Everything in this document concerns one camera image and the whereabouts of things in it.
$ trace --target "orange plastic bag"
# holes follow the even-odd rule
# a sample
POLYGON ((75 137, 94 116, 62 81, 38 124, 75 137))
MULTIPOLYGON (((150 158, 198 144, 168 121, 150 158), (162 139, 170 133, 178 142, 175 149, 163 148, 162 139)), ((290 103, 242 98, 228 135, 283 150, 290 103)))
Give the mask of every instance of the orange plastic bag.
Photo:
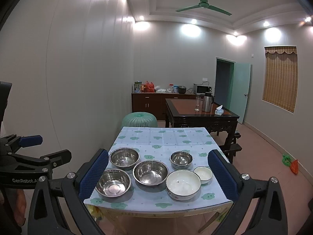
POLYGON ((290 169, 294 174, 298 174, 299 171, 299 167, 298 167, 298 160, 294 160, 291 165, 290 165, 290 169))
POLYGON ((147 92, 154 92, 154 84, 152 82, 149 83, 147 81, 146 85, 147 85, 147 92))

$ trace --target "window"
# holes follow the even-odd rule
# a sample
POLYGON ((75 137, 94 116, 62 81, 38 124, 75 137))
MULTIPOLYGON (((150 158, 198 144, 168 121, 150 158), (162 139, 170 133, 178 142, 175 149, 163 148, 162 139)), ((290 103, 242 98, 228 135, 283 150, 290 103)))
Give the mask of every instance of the window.
POLYGON ((265 47, 266 73, 263 100, 295 111, 298 89, 296 47, 265 47))

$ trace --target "glass bottle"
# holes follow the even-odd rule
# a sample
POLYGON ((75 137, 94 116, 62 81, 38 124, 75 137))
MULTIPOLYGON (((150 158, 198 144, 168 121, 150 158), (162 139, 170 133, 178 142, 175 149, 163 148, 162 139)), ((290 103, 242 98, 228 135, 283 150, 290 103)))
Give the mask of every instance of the glass bottle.
POLYGON ((201 101, 201 95, 196 95, 196 108, 195 111, 200 110, 200 101, 201 101))

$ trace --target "tiled floor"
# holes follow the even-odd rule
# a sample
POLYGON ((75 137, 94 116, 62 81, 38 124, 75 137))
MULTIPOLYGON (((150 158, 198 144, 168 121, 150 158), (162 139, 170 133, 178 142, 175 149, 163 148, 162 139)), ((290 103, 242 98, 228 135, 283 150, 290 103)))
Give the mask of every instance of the tiled floor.
MULTIPOLYGON (((164 127, 165 122, 160 121, 159 127, 164 127)), ((249 173, 254 179, 268 180, 271 176, 279 179, 282 187, 284 200, 287 209, 288 234, 295 235, 309 216, 307 203, 313 197, 313 187, 308 180, 299 172, 294 175, 289 167, 281 163, 281 153, 262 137, 250 130, 248 127, 238 124, 237 130, 241 134, 238 144, 242 151, 237 152, 234 157, 234 165, 240 173, 249 173)), ((226 132, 211 134, 218 145, 223 144, 226 132)), ((249 210, 236 234, 245 231, 257 200, 254 199, 249 210)), ((137 235, 194 235, 198 229, 210 219, 214 213, 178 218, 140 218, 120 217, 121 223, 128 234, 137 235)), ((210 235, 219 223, 214 222, 201 234, 210 235)), ((120 235, 108 220, 100 222, 100 227, 106 235, 120 235)))

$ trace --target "dark wooden table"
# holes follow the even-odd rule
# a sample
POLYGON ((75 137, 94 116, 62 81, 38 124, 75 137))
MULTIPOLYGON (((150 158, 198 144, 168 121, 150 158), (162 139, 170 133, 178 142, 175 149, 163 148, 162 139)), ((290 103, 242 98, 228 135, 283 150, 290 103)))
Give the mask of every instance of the dark wooden table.
POLYGON ((195 111, 196 101, 192 99, 166 99, 165 107, 165 127, 205 127, 208 132, 223 132, 226 131, 228 136, 223 146, 220 146, 222 151, 229 151, 234 134, 237 127, 238 115, 223 107, 224 113, 219 116, 215 114, 218 106, 213 103, 210 112, 195 111))

